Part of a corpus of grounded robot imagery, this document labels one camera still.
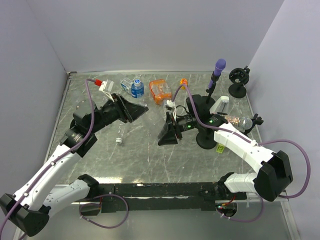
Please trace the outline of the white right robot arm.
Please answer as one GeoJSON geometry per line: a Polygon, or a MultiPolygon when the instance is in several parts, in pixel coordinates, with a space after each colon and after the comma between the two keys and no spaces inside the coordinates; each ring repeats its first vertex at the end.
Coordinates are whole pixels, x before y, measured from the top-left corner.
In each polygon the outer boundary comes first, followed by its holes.
{"type": "Polygon", "coordinates": [[[182,133],[197,129],[196,143],[205,150],[217,144],[228,148],[253,169],[253,173],[230,172],[217,184],[216,191],[223,199],[230,199],[235,193],[255,193],[269,202],[274,201],[293,181],[288,155],[274,152],[258,145],[237,130],[222,113],[210,111],[204,97],[195,94],[186,99],[188,111],[183,116],[176,114],[177,106],[171,100],[164,100],[166,119],[158,135],[158,145],[176,145],[182,133]]]}

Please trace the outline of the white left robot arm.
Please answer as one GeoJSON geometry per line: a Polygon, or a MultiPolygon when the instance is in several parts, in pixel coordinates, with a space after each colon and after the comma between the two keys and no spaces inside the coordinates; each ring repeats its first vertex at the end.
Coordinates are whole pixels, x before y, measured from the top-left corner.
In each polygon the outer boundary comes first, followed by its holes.
{"type": "Polygon", "coordinates": [[[52,189],[96,143],[96,132],[115,121],[132,123],[148,110],[148,107],[131,103],[115,93],[100,108],[92,100],[80,102],[73,113],[70,128],[47,162],[14,194],[5,193],[0,198],[0,207],[6,218],[27,236],[33,237],[53,215],[71,203],[81,199],[95,200],[99,195],[99,182],[88,174],[79,176],[56,192],[52,189]]]}

